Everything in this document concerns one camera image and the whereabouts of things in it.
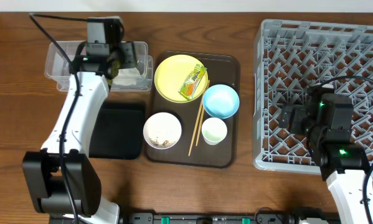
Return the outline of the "green orange snack wrapper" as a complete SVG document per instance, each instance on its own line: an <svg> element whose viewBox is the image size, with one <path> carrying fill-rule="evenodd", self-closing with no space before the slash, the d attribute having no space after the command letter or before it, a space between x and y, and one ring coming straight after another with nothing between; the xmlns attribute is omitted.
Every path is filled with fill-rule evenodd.
<svg viewBox="0 0 373 224"><path fill-rule="evenodd" d="M201 80L203 79L204 75L206 74L207 68L203 65L197 64L193 71L188 74L184 83L181 85L178 93L183 96L187 101L191 101L193 99L194 93L199 86Z"/></svg>

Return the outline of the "white bowl with rice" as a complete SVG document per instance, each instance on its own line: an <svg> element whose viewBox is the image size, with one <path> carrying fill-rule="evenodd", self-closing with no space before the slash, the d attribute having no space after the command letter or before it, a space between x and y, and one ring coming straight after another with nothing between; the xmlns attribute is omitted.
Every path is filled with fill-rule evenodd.
<svg viewBox="0 0 373 224"><path fill-rule="evenodd" d="M143 127L144 140L150 147L169 149L177 144L182 134L181 122L171 113L160 112L150 116Z"/></svg>

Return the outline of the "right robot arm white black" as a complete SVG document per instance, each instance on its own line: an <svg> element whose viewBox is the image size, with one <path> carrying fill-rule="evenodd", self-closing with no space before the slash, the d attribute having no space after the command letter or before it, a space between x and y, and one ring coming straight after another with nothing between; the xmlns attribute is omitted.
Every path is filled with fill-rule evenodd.
<svg viewBox="0 0 373 224"><path fill-rule="evenodd" d="M353 112L348 96L315 94L305 106L283 105L279 126L305 136L341 223L373 223L372 169L363 148L351 142Z"/></svg>

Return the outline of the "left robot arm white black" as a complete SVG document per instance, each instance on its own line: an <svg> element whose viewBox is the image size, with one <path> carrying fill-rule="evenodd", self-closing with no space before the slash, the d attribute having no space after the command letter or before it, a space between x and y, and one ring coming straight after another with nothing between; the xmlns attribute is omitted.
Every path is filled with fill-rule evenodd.
<svg viewBox="0 0 373 224"><path fill-rule="evenodd" d="M38 152L27 152L22 170L34 209L69 223L120 223L120 206L102 195L89 161L90 141L111 81L121 68L135 68L134 42L116 47L86 41L69 64L65 103Z"/></svg>

